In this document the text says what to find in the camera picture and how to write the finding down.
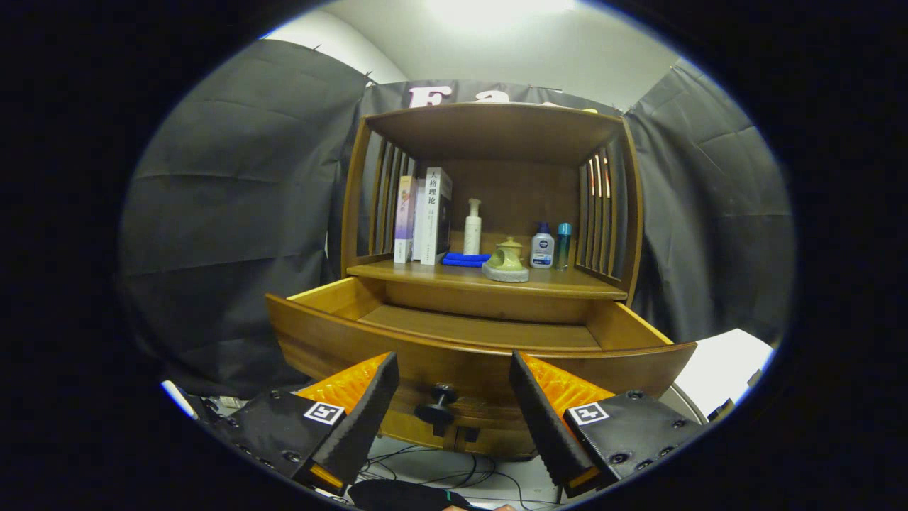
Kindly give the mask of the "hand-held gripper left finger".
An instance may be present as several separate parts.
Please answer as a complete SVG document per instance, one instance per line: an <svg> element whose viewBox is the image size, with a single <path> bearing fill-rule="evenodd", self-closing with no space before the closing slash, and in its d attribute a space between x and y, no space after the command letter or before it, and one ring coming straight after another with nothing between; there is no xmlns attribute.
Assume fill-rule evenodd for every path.
<svg viewBox="0 0 908 511"><path fill-rule="evenodd" d="M366 462L398 388L397 358L382 353L297 392L264 392L211 430L283 478L340 497Z"/></svg>

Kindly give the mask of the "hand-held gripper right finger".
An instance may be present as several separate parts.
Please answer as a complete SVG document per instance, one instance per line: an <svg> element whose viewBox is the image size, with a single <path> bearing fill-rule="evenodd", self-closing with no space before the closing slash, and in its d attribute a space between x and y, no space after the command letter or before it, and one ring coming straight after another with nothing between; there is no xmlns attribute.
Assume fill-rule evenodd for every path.
<svg viewBox="0 0 908 511"><path fill-rule="evenodd" d="M655 466L706 426L646 392L611 392L514 351L509 382L549 478L570 497Z"/></svg>

